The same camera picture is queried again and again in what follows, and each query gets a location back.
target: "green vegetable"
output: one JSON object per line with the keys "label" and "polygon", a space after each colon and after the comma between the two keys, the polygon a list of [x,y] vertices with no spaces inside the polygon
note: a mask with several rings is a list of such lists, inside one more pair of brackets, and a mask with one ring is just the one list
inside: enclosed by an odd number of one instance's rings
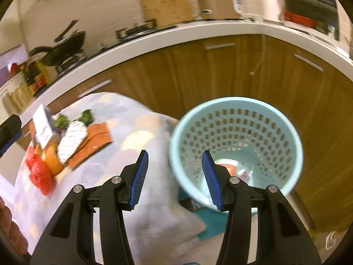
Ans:
{"label": "green vegetable", "polygon": [[89,126],[91,123],[93,123],[93,115],[91,110],[84,110],[81,113],[81,117],[77,120],[83,122],[86,126]]}
{"label": "green vegetable", "polygon": [[59,114],[58,118],[54,120],[54,127],[57,129],[64,130],[68,127],[69,123],[70,123],[70,120],[68,119],[67,116],[63,114]]}

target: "oven mitt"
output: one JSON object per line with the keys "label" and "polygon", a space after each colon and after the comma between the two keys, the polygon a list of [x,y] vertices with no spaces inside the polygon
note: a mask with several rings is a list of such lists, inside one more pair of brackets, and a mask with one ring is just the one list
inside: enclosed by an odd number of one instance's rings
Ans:
{"label": "oven mitt", "polygon": [[69,159],[70,168],[75,168],[102,147],[112,142],[106,123],[93,124],[88,127],[88,137],[77,152]]}
{"label": "oven mitt", "polygon": [[58,158],[61,164],[68,161],[87,135],[87,127],[83,122],[75,120],[69,124],[65,136],[58,145]]}

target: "red bag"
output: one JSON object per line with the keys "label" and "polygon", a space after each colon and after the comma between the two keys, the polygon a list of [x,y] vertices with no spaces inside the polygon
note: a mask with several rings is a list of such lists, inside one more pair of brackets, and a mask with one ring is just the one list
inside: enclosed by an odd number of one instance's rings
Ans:
{"label": "red bag", "polygon": [[41,193],[46,196],[54,188],[54,182],[50,170],[46,163],[34,153],[34,148],[29,147],[27,150],[26,165],[31,172],[29,179]]}

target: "wicker basket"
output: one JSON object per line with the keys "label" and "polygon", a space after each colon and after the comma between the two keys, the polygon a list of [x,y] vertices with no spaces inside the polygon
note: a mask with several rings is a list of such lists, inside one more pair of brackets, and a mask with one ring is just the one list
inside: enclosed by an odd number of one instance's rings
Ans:
{"label": "wicker basket", "polygon": [[12,94],[11,99],[20,111],[24,109],[27,103],[33,98],[33,93],[28,84],[22,83]]}

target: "black frying pan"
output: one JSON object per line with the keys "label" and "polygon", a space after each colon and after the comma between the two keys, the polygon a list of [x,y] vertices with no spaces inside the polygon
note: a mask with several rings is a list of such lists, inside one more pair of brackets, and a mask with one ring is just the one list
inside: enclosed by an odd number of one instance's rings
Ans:
{"label": "black frying pan", "polygon": [[85,40],[86,32],[81,31],[73,33],[72,35],[63,38],[64,35],[77,23],[78,20],[73,20],[70,25],[55,38],[54,42],[57,44],[54,47],[40,46],[35,47],[29,52],[30,56],[34,56],[38,53],[47,53],[41,62],[47,66],[58,66],[62,64],[66,59],[77,54]]}

